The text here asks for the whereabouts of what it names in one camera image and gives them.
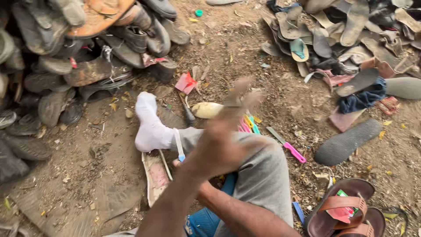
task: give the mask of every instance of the grey pants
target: grey pants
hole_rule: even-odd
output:
[[[202,135],[202,130],[193,127],[179,130],[181,143],[186,154],[194,149]],[[254,133],[236,132],[233,139],[247,142]],[[244,163],[238,169],[238,179],[235,184],[233,197],[263,207],[293,226],[293,216],[289,189],[288,165],[280,144],[274,139],[265,137],[270,145],[256,149],[245,157]],[[172,149],[177,150],[175,139]],[[109,237],[128,237],[134,235],[137,228],[128,232],[120,232]],[[228,226],[221,220],[214,237],[235,236]]]

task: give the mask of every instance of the red paper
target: red paper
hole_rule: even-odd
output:
[[[177,81],[175,87],[180,91],[189,94],[192,89],[196,86],[197,81],[195,81],[191,76],[190,72],[183,73],[180,79]]]

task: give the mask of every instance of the yellow leaf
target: yellow leaf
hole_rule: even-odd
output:
[[[111,103],[109,104],[109,106],[111,106],[111,108],[116,111],[117,110],[117,105],[115,103]]]
[[[383,123],[384,126],[389,126],[393,121],[392,120],[387,120]]]
[[[381,131],[380,134],[378,135],[378,138],[381,140],[383,139],[384,134],[386,133],[386,131]]]
[[[405,233],[405,226],[406,226],[406,222],[402,221],[400,225],[400,236],[403,236],[403,234]]]
[[[384,217],[387,217],[389,219],[393,219],[395,217],[397,217],[399,214],[395,214],[395,213],[383,213]]]
[[[7,209],[9,209],[9,210],[11,210],[12,208],[10,207],[10,202],[9,202],[9,199],[7,198],[7,197],[5,197],[4,198],[4,206],[7,208]]]
[[[256,123],[261,123],[262,122],[262,120],[261,119],[259,119],[258,117],[256,117],[256,116],[253,116],[253,119],[254,119],[254,121],[256,122]]]
[[[203,84],[203,85],[202,85],[202,88],[206,88],[206,87],[208,87],[210,84],[211,84],[210,82],[206,82],[205,84]]]

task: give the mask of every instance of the person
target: person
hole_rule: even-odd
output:
[[[241,78],[222,111],[205,129],[179,130],[186,159],[177,165],[174,181],[154,203],[138,228],[109,237],[276,236],[299,237],[292,228],[288,166],[281,146],[272,138],[234,132],[246,108],[259,103],[261,94],[245,96],[251,78]],[[142,92],[136,103],[140,120],[136,147],[142,152],[176,149],[174,130],[156,115],[155,96]],[[208,180],[228,175],[222,190]],[[187,216],[194,199],[206,208]]]

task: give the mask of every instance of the dirt ground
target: dirt ground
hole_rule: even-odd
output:
[[[420,228],[421,217],[421,102],[398,98],[400,109],[392,116],[387,116],[377,108],[367,109],[354,123],[368,118],[381,123],[393,121],[383,126],[386,132],[380,140],[374,138],[358,149],[349,161],[341,166],[324,167],[314,162],[314,151],[329,137],[338,133],[328,116],[336,106],[338,99],[320,79],[311,79],[305,84],[300,77],[294,61],[289,57],[271,57],[261,53],[260,44],[269,41],[268,28],[262,22],[260,13],[268,11],[264,1],[249,0],[227,6],[211,7],[204,0],[171,1],[177,8],[177,24],[190,31],[191,44],[176,48],[170,56],[178,62],[178,71],[169,86],[174,86],[181,73],[193,66],[199,66],[203,72],[206,66],[210,71],[206,81],[202,82],[199,94],[192,91],[188,102],[222,103],[229,87],[241,76],[252,75],[256,81],[251,90],[262,90],[267,100],[254,114],[262,119],[259,129],[268,135],[265,127],[273,127],[287,141],[307,158],[307,163],[299,163],[289,152],[287,159],[290,171],[291,196],[299,201],[305,215],[318,203],[325,191],[326,183],[318,180],[314,173],[329,172],[331,169],[336,179],[359,177],[369,180],[376,193],[368,201],[370,206],[384,208],[397,206],[406,211],[409,217],[407,236],[416,236]],[[290,5],[291,0],[281,1],[281,5]],[[202,9],[204,14],[200,22],[191,22],[194,10]],[[98,187],[109,178],[114,186],[132,185],[138,190],[138,200],[130,210],[119,218],[124,219],[118,230],[128,230],[139,225],[147,213],[145,207],[146,176],[141,164],[141,155],[134,146],[134,138],[139,127],[135,117],[127,119],[125,110],[134,111],[136,96],[141,91],[153,93],[162,85],[148,73],[140,72],[137,79],[128,87],[122,88],[116,97],[119,99],[117,110],[109,106],[111,99],[89,103],[84,109],[82,119],[57,134],[48,129],[42,138],[53,150],[51,160],[33,164],[32,172],[25,178],[3,185],[0,193],[14,206],[14,196],[23,197],[34,190],[42,193],[40,215],[56,207],[73,208],[78,213],[96,212],[91,204],[96,202]],[[182,116],[181,103],[175,91],[158,100],[158,104]],[[89,124],[104,124],[104,130],[92,128]],[[301,137],[294,132],[302,131]],[[102,159],[92,159],[90,148],[104,146]],[[199,208],[196,202],[193,210]],[[44,236],[29,220],[12,208],[0,206],[0,220],[12,224],[16,220],[29,228],[34,236]],[[297,216],[295,228],[302,233]],[[397,217],[386,222],[385,236],[400,236],[403,219]],[[66,226],[66,219],[58,217],[55,228],[60,231]],[[93,230],[91,236],[117,231],[107,229],[107,225]]]

